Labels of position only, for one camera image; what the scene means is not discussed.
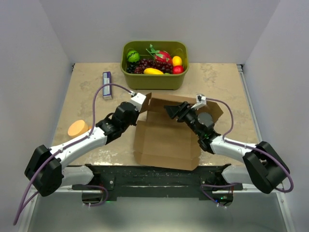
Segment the brown cardboard box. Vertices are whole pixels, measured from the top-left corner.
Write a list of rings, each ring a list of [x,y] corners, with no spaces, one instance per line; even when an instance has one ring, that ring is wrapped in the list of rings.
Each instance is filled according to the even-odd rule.
[[[193,105],[196,98],[148,93],[141,113],[145,120],[137,121],[133,154],[140,165],[192,171],[199,165],[201,148],[198,137],[185,124],[171,119],[165,105],[183,102]]]

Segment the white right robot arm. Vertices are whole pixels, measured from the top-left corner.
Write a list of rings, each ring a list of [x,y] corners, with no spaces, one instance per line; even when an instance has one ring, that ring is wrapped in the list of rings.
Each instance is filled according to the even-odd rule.
[[[217,188],[225,190],[233,184],[246,183],[266,194],[273,190],[284,193],[293,190],[294,183],[289,168],[268,142],[248,144],[228,139],[226,133],[217,133],[214,129],[214,117],[210,113],[198,112],[204,107],[205,101],[195,104],[185,101],[179,105],[165,105],[164,109],[171,119],[184,122],[193,131],[203,151],[244,163],[245,167],[242,169],[225,167],[215,178]]]

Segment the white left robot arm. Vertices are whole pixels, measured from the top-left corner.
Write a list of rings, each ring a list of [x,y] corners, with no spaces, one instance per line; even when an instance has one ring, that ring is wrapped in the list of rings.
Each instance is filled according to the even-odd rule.
[[[112,117],[105,117],[94,128],[60,145],[37,147],[25,169],[25,176],[42,196],[49,196],[64,184],[65,168],[89,151],[118,139],[135,126],[142,103],[130,100],[117,106]]]

